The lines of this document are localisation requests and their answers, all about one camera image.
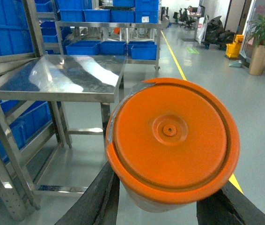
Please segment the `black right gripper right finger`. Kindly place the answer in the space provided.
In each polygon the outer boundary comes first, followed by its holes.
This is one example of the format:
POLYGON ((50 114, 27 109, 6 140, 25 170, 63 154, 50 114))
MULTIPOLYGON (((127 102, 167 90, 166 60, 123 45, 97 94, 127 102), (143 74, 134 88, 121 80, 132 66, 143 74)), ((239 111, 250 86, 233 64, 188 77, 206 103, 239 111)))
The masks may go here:
POLYGON ((232 183, 197 201, 199 225, 265 225, 265 213, 258 209, 232 183))

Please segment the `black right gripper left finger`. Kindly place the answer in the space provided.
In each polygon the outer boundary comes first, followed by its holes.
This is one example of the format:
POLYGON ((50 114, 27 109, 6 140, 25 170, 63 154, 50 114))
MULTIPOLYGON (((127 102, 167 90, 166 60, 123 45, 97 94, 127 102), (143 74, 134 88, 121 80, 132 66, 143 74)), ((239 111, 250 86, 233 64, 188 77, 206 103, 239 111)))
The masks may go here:
POLYGON ((115 225, 120 181, 107 162, 78 201, 57 225, 115 225))

